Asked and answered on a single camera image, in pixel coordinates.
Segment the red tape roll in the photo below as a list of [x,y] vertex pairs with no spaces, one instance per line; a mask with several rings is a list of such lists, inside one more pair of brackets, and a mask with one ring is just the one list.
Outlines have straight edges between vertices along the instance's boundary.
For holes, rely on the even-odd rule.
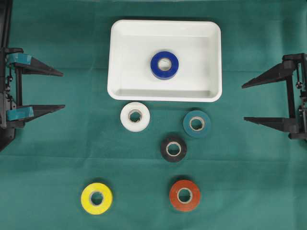
[[[187,202],[179,199],[179,192],[182,189],[187,189],[190,193],[190,198]],[[175,209],[181,212],[190,212],[197,207],[201,200],[201,192],[196,184],[189,180],[180,180],[173,184],[169,191],[169,200]]]

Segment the black tape roll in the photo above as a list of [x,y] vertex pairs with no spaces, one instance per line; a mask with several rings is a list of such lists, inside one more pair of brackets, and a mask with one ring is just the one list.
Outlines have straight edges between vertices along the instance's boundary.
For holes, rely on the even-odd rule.
[[[172,155],[168,152],[168,147],[172,144],[176,144],[179,147],[179,152],[176,155]],[[163,158],[169,162],[181,161],[187,153],[187,145],[183,139],[177,136],[168,136],[161,143],[161,154]]]

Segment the green cloth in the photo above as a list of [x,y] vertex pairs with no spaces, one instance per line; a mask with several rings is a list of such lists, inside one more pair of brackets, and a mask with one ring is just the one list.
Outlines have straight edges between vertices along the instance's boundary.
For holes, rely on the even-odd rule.
[[[24,104],[66,108],[17,130],[0,152],[0,228],[306,229],[307,143],[243,121],[287,117],[285,83],[241,89],[284,54],[307,52],[306,16],[303,0],[15,0],[10,47],[22,47],[64,73],[24,76]],[[143,102],[151,113],[149,126],[127,131],[119,114],[128,101],[106,91],[110,28],[119,19],[217,23],[222,97],[214,103]],[[206,138],[183,130],[192,109],[211,118]],[[170,132],[188,146],[179,163],[160,154]],[[201,190],[192,212],[175,211],[169,202],[178,178],[192,179]],[[106,183],[114,195],[112,207],[98,216],[80,203],[82,190],[94,181]]]

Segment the yellow tape roll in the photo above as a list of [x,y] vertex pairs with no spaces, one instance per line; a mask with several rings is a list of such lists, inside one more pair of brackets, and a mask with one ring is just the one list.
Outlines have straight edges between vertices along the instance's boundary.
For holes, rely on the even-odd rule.
[[[96,192],[101,193],[103,198],[99,205],[95,205],[92,202],[92,195]],[[112,200],[113,196],[111,190],[102,183],[89,184],[81,194],[82,207],[92,215],[99,215],[107,211],[112,204]]]

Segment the white tray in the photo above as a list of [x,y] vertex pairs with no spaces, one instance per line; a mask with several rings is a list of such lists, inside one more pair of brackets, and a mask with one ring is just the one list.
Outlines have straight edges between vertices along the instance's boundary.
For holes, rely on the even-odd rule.
[[[157,79],[159,51],[179,60],[176,75]],[[111,29],[107,91],[117,100],[214,102],[222,94],[221,30],[212,22],[119,20]]]

